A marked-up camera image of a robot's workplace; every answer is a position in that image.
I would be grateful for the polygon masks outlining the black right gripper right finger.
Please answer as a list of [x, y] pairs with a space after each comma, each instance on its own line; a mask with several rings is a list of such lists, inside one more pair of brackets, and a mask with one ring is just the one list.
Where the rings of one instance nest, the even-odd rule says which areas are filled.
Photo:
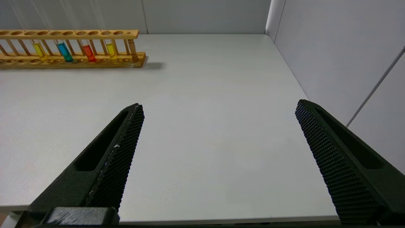
[[404, 224], [403, 173], [318, 104], [295, 116], [342, 224]]

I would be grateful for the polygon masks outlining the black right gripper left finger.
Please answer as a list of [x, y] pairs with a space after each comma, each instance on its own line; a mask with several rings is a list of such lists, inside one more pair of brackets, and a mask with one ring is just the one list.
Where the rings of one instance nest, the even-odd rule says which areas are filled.
[[120, 111], [31, 203], [29, 212], [85, 206], [119, 209], [144, 119], [138, 103]]

